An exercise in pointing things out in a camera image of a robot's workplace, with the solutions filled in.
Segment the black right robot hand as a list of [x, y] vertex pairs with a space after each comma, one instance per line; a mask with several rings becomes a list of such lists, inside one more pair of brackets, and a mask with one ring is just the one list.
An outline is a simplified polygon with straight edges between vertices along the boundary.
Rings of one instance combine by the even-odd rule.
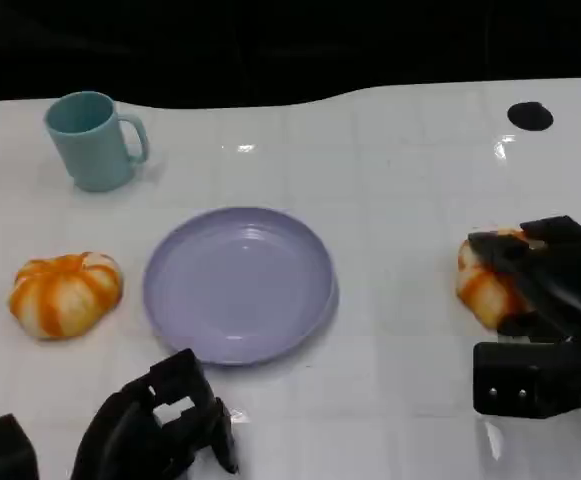
[[468, 284], [466, 305], [485, 328], [532, 343], [581, 342], [581, 225], [569, 216], [467, 236], [463, 265], [486, 282]]

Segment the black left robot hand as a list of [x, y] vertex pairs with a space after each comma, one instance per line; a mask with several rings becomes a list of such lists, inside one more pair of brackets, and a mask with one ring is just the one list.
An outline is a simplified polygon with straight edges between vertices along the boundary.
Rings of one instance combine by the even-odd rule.
[[178, 479], [211, 448], [239, 471], [229, 411], [191, 349], [150, 367], [107, 398], [87, 428], [73, 479]]

